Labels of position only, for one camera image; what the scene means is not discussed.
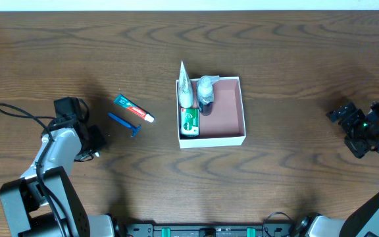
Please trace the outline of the green soap bar package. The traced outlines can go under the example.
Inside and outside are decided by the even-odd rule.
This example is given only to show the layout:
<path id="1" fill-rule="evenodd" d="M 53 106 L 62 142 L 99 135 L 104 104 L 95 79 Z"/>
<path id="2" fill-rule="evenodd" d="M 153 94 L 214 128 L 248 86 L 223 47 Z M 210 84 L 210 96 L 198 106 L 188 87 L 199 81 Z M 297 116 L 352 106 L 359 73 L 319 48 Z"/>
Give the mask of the green soap bar package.
<path id="1" fill-rule="evenodd" d="M 199 110 L 194 108 L 180 109 L 180 134 L 186 137 L 199 135 Z"/>

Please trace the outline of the white Pantene tube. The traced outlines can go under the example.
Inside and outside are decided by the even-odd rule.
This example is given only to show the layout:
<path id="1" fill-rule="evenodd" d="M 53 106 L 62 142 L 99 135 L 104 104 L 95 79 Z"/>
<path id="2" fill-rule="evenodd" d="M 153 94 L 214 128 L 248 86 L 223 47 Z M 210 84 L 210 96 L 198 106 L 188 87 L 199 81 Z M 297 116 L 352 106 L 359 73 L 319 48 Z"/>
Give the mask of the white Pantene tube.
<path id="1" fill-rule="evenodd" d="M 180 64 L 178 79 L 178 102 L 183 108 L 193 106 L 193 88 L 183 61 Z"/>

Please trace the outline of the blue pump soap bottle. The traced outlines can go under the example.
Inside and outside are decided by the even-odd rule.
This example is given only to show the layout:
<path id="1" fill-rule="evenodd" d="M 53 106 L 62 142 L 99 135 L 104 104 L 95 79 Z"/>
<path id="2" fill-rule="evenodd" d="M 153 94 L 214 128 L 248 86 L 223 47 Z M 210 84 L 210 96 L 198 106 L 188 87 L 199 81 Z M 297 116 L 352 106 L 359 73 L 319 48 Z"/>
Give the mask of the blue pump soap bottle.
<path id="1" fill-rule="evenodd" d="M 197 82 L 197 103 L 199 112 L 203 116 L 211 114 L 214 102 L 213 84 L 220 80 L 220 76 L 202 76 Z"/>

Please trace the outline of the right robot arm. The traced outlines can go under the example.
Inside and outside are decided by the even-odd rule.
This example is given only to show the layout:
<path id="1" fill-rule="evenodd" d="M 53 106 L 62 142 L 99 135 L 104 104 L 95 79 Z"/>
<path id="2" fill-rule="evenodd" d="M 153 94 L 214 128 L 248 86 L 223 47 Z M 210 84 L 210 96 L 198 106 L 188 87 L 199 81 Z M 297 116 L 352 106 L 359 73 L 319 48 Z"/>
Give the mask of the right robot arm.
<path id="1" fill-rule="evenodd" d="M 326 116 L 338 123 L 344 145 L 355 158 L 379 154 L 379 101 L 366 111 L 349 102 Z M 379 236 L 379 189 L 344 219 L 317 212 L 304 215 L 292 226 L 291 236 Z"/>

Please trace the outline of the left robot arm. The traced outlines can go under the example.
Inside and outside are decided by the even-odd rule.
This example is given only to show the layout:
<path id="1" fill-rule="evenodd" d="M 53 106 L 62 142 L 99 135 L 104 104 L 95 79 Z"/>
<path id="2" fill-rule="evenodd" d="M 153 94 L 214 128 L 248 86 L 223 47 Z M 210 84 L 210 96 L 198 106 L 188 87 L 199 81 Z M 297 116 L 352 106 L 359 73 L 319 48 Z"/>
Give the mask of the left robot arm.
<path id="1" fill-rule="evenodd" d="M 68 175 L 86 157 L 73 128 L 54 130 L 22 176 L 5 183 L 0 200 L 11 236 L 114 236 L 110 215 L 88 215 Z"/>

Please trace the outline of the blue disposable razor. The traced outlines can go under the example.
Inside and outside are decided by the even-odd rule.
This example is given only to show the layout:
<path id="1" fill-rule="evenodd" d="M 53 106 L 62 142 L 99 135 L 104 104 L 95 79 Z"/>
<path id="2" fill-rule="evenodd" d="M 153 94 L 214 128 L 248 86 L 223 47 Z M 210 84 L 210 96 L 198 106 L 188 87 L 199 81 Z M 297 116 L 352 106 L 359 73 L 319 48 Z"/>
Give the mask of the blue disposable razor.
<path id="1" fill-rule="evenodd" d="M 130 129 L 132 131 L 131 137 L 134 137 L 139 132 L 139 130 L 141 129 L 140 125 L 134 126 L 132 123 L 128 122 L 127 120 L 124 120 L 123 118 L 120 118 L 119 116 L 116 116 L 113 113 L 108 113 L 108 116 L 110 118 L 112 118 L 114 121 L 116 121 L 117 123 L 119 123 L 119 124 L 123 125 L 124 127 Z"/>

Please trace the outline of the Colgate toothpaste tube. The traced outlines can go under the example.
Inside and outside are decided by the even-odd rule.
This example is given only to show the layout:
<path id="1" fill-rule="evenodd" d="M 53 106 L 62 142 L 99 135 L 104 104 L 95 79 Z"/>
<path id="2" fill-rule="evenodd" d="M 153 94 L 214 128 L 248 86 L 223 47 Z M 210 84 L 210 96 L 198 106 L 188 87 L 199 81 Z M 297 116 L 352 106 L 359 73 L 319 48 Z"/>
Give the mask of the Colgate toothpaste tube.
<path id="1" fill-rule="evenodd" d="M 136 105 L 134 102 L 130 101 L 127 97 L 123 96 L 122 94 L 119 94 L 114 99 L 114 103 L 137 115 L 138 117 L 142 118 L 147 122 L 153 122 L 155 120 L 155 117 L 153 115 Z"/>

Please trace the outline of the white box pink interior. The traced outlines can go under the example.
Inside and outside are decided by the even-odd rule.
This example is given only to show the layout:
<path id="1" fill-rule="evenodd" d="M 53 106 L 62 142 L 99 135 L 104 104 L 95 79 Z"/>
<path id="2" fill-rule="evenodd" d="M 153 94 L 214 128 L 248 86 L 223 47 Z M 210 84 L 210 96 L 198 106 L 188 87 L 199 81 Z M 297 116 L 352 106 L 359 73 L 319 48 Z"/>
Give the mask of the white box pink interior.
<path id="1" fill-rule="evenodd" d="M 199 117 L 200 131 L 196 137 L 178 133 L 179 146 L 185 148 L 241 145 L 246 138 L 245 115 L 237 76 L 222 77 L 213 85 L 215 100 L 210 115 Z"/>

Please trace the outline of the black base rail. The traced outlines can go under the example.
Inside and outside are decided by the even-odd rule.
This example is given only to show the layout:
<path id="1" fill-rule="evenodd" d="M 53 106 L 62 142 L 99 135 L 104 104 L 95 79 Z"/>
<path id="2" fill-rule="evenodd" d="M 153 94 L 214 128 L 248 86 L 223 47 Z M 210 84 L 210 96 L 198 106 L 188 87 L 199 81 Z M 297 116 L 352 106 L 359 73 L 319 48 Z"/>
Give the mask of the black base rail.
<path id="1" fill-rule="evenodd" d="M 125 236 L 133 237 L 266 237 L 290 236 L 290 223 L 271 222 L 266 224 L 128 224 Z"/>

